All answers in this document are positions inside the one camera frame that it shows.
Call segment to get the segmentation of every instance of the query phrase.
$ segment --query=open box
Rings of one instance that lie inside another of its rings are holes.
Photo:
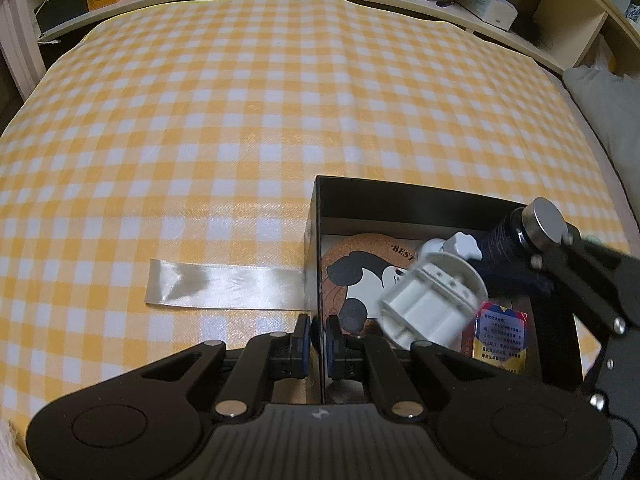
[[[478,238],[524,204],[459,191],[396,182],[318,176],[305,230],[305,308],[312,314],[311,390],[326,402],[327,375],[322,312],[322,254],[335,237],[377,233],[415,245],[458,231]],[[485,282],[490,298],[506,291]],[[545,383],[574,391],[582,382],[574,316],[553,297],[532,297],[530,307]]]

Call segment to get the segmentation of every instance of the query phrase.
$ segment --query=silver screw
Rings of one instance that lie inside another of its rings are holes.
[[[246,404],[242,400],[222,400],[216,404],[216,413],[223,416],[242,415],[246,410]]]
[[[574,236],[573,236],[571,233],[569,233],[569,232],[564,233],[564,234],[562,235],[562,243],[563,243],[564,245],[571,245],[571,244],[573,244],[573,243],[574,243]]]
[[[539,254],[534,254],[531,257],[531,267],[536,270],[542,269],[542,256],[540,256]]]
[[[400,400],[391,407],[391,411],[402,418],[414,418],[414,416],[421,415],[424,408],[419,402]]]
[[[613,320],[613,332],[618,335],[623,335],[626,331],[626,323],[625,320],[621,317],[617,317]]]
[[[593,394],[589,399],[589,404],[601,412],[604,410],[604,396],[602,394]]]

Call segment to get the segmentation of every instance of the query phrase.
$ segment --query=silver ribbon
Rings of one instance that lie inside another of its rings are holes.
[[[145,302],[190,308],[304,310],[303,271],[151,260]]]

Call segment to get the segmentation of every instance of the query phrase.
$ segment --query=black box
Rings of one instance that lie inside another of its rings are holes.
[[[40,7],[36,19],[40,31],[46,32],[86,12],[89,12],[86,0],[49,0]]]
[[[322,325],[322,237],[379,233],[395,238],[447,238],[458,231],[482,235],[523,204],[435,187],[335,176],[316,177],[305,229],[305,308],[312,315],[310,391],[325,402],[326,354]],[[489,297],[503,290],[489,289]],[[542,379],[574,390],[582,382],[574,317],[552,299],[533,299]]]

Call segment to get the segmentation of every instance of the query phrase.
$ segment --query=silver bottle cap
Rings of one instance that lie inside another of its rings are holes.
[[[522,225],[540,251],[559,245],[562,235],[569,232],[562,213],[550,200],[541,196],[522,211]]]

